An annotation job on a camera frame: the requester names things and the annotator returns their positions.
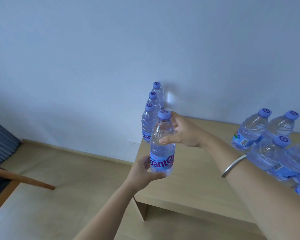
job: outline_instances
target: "purple bottle cap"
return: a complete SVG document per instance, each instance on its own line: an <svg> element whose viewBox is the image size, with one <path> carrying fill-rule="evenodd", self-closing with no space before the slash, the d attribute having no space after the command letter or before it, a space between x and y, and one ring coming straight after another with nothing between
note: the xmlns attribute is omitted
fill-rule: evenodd
<svg viewBox="0 0 300 240"><path fill-rule="evenodd" d="M273 142L278 146L278 147L287 147L290 145L291 141L288 137L286 136L276 136L273 139Z"/></svg>
<svg viewBox="0 0 300 240"><path fill-rule="evenodd" d="M161 83L158 82L158 81L154 82L154 83L153 83L153 88L154 88L154 89L160 89L160 88L161 88Z"/></svg>
<svg viewBox="0 0 300 240"><path fill-rule="evenodd" d="M153 106L153 104L152 103L148 103L148 104L146 104L145 105L145 110L146 111L153 111L155 109L155 107Z"/></svg>
<svg viewBox="0 0 300 240"><path fill-rule="evenodd" d="M149 93L149 98L150 99L156 99L158 97L157 93L156 92L151 92Z"/></svg>
<svg viewBox="0 0 300 240"><path fill-rule="evenodd" d="M267 108L262 108L259 110L259 115L264 117L264 118L268 118L271 114L272 114L272 111L270 109L267 109Z"/></svg>
<svg viewBox="0 0 300 240"><path fill-rule="evenodd" d="M169 110L160 110L159 119L169 120L171 118L171 112Z"/></svg>
<svg viewBox="0 0 300 240"><path fill-rule="evenodd" d="M284 115L290 120L297 120L300 117L300 114L293 110L289 110Z"/></svg>

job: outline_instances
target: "silver bangle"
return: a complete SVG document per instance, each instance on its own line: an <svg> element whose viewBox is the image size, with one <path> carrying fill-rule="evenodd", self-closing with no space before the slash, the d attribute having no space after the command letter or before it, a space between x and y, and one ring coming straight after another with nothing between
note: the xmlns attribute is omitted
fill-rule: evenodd
<svg viewBox="0 0 300 240"><path fill-rule="evenodd" d="M223 172L222 174L222 178L225 178L226 175L242 160L244 160L247 157L247 155L243 155L241 157L239 157L237 160L235 160L233 163L231 163L231 165Z"/></svg>

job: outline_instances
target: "forearm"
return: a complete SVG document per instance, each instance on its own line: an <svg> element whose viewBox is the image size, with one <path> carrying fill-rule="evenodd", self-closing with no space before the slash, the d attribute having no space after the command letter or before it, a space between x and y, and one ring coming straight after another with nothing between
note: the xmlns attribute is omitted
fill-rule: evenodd
<svg viewBox="0 0 300 240"><path fill-rule="evenodd" d="M216 136L203 135L202 140L202 148L214 158L222 173L240 157ZM269 240L300 240L300 196L246 159L226 179Z"/></svg>
<svg viewBox="0 0 300 240"><path fill-rule="evenodd" d="M135 192L123 184L75 240L112 240Z"/></svg>

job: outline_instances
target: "electrical outlet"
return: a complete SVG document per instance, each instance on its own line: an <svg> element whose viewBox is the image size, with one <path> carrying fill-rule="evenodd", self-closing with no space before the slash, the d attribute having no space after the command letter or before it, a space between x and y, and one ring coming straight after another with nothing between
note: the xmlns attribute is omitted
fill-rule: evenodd
<svg viewBox="0 0 300 240"><path fill-rule="evenodd" d="M129 141L129 147L130 148L139 148L140 147L140 142Z"/></svg>

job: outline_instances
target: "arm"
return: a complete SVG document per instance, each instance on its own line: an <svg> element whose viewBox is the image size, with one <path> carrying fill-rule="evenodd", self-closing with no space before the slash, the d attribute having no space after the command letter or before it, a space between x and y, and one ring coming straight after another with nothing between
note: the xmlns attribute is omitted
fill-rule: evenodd
<svg viewBox="0 0 300 240"><path fill-rule="evenodd" d="M220 172L241 155L220 138L197 127L177 113L171 113L175 135L160 143L182 143L205 149ZM300 196L248 160L237 164L226 180L247 206L268 240L300 240Z"/></svg>
<svg viewBox="0 0 300 240"><path fill-rule="evenodd" d="M137 160L123 185L112 195L98 214L76 236L75 240L111 240L115 238L124 212L132 197L153 180L163 179L165 173L147 172L150 156Z"/></svg>

